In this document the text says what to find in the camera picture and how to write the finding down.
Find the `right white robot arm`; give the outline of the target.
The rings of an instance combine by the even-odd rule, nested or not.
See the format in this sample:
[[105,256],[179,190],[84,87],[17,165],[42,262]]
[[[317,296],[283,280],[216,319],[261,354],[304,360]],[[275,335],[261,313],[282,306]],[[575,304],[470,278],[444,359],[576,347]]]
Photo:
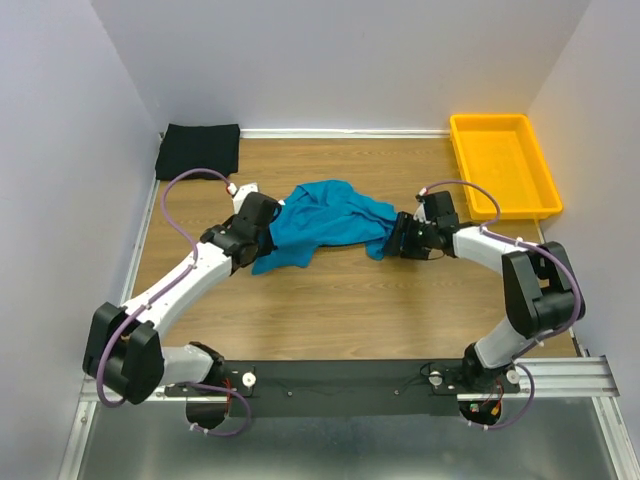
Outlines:
[[416,199],[415,213],[397,215],[383,249],[386,256],[428,260],[439,250],[502,278],[505,318],[465,349],[456,369],[464,388],[485,390],[514,360],[584,316],[585,301],[562,244],[530,243],[493,232],[486,224],[461,222],[447,191]]

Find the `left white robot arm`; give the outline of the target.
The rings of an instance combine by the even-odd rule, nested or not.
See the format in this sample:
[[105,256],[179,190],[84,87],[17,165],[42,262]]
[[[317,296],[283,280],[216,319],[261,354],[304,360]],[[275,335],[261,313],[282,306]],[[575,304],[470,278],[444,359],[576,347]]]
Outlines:
[[162,341],[205,293],[274,250],[269,226],[281,212],[281,202],[250,191],[234,208],[156,284],[121,306],[106,302],[95,311],[82,368],[95,379],[107,406],[139,404],[170,384],[188,383],[201,395],[220,387],[222,359],[217,352],[197,342],[165,347]]

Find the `blue t shirt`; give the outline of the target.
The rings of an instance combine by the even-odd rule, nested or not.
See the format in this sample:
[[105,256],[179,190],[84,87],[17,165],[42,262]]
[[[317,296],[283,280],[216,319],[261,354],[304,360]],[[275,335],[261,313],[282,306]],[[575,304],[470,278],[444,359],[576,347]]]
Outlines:
[[369,258],[380,261],[396,218],[393,205],[357,192],[346,181],[298,185],[269,226],[275,249],[255,261],[252,273],[306,268],[320,247],[362,244]]

